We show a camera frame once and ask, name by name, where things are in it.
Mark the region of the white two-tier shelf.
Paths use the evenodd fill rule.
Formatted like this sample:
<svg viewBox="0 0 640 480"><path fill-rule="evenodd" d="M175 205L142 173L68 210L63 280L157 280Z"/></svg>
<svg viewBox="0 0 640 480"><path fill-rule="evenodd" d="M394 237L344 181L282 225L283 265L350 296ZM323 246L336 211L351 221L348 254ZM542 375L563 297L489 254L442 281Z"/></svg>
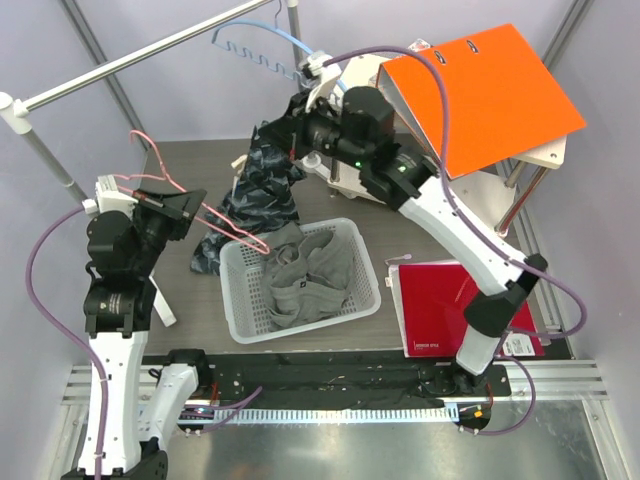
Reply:
<svg viewBox="0 0 640 480"><path fill-rule="evenodd" d="M341 80L347 87L372 86L378 88L379 68L382 63L388 60L391 59L380 55L360 55L347 63ZM402 138L411 140L423 150L431 149L423 146L414 137L397 113L394 125ZM567 136L509 158L517 159L520 167L536 164L544 172L554 170L564 161ZM502 179L495 173L497 163L465 176L450 178L450 180L454 192L486 225L494 228L500 234L505 234L513 217L525 202L526 196L516 194L517 176L515 174L511 174L507 179Z"/></svg>

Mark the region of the silver clothes rack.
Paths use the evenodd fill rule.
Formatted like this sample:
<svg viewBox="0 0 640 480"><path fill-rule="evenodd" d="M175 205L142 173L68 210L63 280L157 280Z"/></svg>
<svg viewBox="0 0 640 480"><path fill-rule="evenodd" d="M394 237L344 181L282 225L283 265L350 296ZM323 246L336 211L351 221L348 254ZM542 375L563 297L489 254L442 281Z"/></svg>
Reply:
<svg viewBox="0 0 640 480"><path fill-rule="evenodd" d="M106 61L85 74L52 87L26 100L16 99L10 94L3 92L1 94L1 118L15 134L22 137L36 152L40 160L54 175L65 191L78 205L82 206L89 200L89 197L62 166L51 150L44 144L38 134L36 134L32 124L28 120L28 115L41 107L51 104L96 82L107 79L126 68L180 45L194 37L232 24L243 24L270 30L272 33L287 39L294 46L294 57L297 61L300 61L302 54L309 53L311 48L299 39L298 3L296 1L288 1L286 3L289 17L289 32L284 32L272 25L242 19L244 15L265 4L264 1L246 1L207 20L141 47L129 54L115 60Z"/></svg>

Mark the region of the dark patterned shark shorts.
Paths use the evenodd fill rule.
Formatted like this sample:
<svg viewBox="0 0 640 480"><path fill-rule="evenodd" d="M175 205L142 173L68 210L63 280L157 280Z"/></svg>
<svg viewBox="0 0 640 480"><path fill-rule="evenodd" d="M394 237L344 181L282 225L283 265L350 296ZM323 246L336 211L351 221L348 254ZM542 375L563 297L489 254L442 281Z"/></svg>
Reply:
<svg viewBox="0 0 640 480"><path fill-rule="evenodd" d="M237 229L259 235L298 222L292 188L306 177L306 172L291 162L283 150L254 129L239 179L215 207L224 217L210 211L204 213L204 220L212 226L196 246L190 270L217 275L221 249L231 241L228 235Z"/></svg>

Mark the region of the red folder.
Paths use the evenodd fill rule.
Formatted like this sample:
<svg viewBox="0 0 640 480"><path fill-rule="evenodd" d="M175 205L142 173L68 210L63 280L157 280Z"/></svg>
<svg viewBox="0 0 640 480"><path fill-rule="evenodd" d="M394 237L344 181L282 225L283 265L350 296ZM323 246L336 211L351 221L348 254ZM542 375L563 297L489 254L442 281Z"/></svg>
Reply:
<svg viewBox="0 0 640 480"><path fill-rule="evenodd" d="M388 267L390 288L407 358L454 357L485 359L498 338L468 328L465 308L479 289L455 261L394 264Z"/></svg>

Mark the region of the patterned book under binder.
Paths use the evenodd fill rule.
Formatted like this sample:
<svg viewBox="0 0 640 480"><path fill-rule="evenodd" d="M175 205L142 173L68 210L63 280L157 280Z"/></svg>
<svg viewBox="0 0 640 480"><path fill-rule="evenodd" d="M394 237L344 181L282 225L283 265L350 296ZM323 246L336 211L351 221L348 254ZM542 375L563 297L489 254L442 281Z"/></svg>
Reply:
<svg viewBox="0 0 640 480"><path fill-rule="evenodd" d="M431 48L432 48L431 43L427 42L422 38L417 38L404 49L404 52L407 52L407 51L422 52Z"/></svg>

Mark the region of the light blue hanger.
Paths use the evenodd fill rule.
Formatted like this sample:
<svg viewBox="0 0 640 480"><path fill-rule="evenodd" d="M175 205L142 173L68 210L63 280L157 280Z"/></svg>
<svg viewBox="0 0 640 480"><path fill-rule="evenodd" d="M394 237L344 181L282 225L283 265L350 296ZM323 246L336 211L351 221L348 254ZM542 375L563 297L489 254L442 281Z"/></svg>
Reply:
<svg viewBox="0 0 640 480"><path fill-rule="evenodd" d="M310 87L301 63L315 51L302 41L298 1L275 1L271 20L242 18L214 30L211 44L279 75L297 87Z"/></svg>

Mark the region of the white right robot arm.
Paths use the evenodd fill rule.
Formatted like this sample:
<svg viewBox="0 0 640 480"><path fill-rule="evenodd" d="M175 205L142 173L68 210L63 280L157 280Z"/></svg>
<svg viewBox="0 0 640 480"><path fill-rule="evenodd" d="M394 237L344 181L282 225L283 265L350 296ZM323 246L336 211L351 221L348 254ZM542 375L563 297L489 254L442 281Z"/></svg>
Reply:
<svg viewBox="0 0 640 480"><path fill-rule="evenodd" d="M341 110L298 93L280 118L258 132L293 160L317 152L355 168L371 196L420 226L466 269L479 292L464 310L467 327L451 380L465 395L483 388L499 341L546 260L504 243L457 203L427 155L396 141L394 109L373 87L349 89Z"/></svg>

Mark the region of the grey shorts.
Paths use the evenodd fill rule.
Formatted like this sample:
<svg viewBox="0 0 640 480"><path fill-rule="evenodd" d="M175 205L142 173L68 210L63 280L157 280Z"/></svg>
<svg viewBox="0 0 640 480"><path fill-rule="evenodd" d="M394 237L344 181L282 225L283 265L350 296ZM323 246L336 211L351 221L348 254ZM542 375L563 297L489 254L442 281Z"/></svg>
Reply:
<svg viewBox="0 0 640 480"><path fill-rule="evenodd" d="M311 234L291 222L269 234L261 291L277 330L336 316L350 295L354 255L331 230Z"/></svg>

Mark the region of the white plastic basket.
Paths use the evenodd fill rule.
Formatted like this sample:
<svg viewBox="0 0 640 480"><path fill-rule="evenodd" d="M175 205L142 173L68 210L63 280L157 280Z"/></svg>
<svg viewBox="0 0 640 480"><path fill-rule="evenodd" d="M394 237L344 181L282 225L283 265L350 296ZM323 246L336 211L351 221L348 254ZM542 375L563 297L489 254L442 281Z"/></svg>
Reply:
<svg viewBox="0 0 640 480"><path fill-rule="evenodd" d="M220 253L225 317L234 341L252 344L376 313L379 283L356 224L294 223L261 237L268 256L240 242Z"/></svg>

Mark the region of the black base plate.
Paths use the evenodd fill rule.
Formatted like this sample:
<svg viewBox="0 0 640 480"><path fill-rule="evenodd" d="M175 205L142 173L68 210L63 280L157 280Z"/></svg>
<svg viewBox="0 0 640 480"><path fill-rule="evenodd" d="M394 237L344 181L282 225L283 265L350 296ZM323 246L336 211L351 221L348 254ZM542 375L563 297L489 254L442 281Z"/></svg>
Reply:
<svg viewBox="0 0 640 480"><path fill-rule="evenodd" d="M212 373L194 397L230 405L260 389L250 404L255 409L435 408L511 394L501 365L468 380L447 360L410 359L400 351L217 354L207 361Z"/></svg>

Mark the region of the pink hanger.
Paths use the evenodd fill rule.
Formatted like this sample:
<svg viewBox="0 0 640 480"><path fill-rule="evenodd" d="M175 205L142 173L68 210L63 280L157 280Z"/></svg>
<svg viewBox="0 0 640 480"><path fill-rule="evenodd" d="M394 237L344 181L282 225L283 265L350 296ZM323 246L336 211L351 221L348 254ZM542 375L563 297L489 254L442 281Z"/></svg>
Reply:
<svg viewBox="0 0 640 480"><path fill-rule="evenodd" d="M159 175L152 175L152 174L145 174L145 173L138 173L138 174L131 174L131 175L113 174L113 177L115 179L120 179L123 181L151 180L155 182L167 183L179 193L186 192L186 189L181 184L176 182L171 176L171 174L169 173L169 170L165 165L164 159L160 153L158 146L149 135L147 135L143 131L132 129L129 131L128 136L129 136L130 142L133 142L135 139L142 139L151 148L152 152L155 155L157 163L160 167L160 174ZM211 215L213 215L216 219L221 220L222 223L229 229L225 230L223 227L217 226L214 223L206 220L203 216L199 216L199 215L195 217L195 220L197 222L207 226L209 229L227 237L230 240L239 242L240 244L247 246L248 248L254 250L255 252L261 255L267 255L271 252L270 247L267 245L265 241L259 239L257 236L251 234L250 232L240 228L230 218L228 218L218 210L214 209L206 202L202 202L200 206L196 208L197 212L199 212L200 210L204 210L206 213L210 213Z"/></svg>

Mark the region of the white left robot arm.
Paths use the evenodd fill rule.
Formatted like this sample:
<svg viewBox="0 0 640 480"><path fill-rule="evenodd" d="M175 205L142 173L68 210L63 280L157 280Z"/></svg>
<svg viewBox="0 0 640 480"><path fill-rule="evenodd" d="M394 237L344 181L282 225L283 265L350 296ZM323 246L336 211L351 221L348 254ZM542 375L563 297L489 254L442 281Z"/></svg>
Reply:
<svg viewBox="0 0 640 480"><path fill-rule="evenodd" d="M145 407L140 369L157 288L154 267L170 241L188 233L204 190L136 190L128 207L98 213L87 226L85 330L93 354L86 437L68 479L163 479L167 444L189 398L205 397L213 375L201 349L173 350Z"/></svg>

